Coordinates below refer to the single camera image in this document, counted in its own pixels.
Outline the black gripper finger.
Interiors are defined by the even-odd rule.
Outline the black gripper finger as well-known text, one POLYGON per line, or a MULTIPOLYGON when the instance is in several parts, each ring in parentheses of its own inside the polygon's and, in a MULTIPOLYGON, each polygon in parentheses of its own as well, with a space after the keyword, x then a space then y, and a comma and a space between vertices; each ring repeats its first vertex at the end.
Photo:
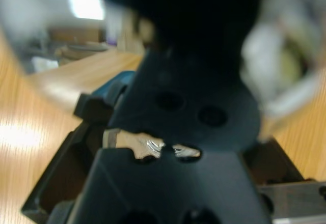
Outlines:
POLYGON ((82 93, 74 115, 82 122, 70 132, 50 161, 21 213, 34 223, 48 223, 55 207, 67 209, 81 192, 95 155, 114 148, 118 129, 106 126, 126 90, 126 83, 110 81, 92 94, 82 93))
POLYGON ((258 185, 305 180, 275 138, 245 151, 243 157, 254 182, 258 185))

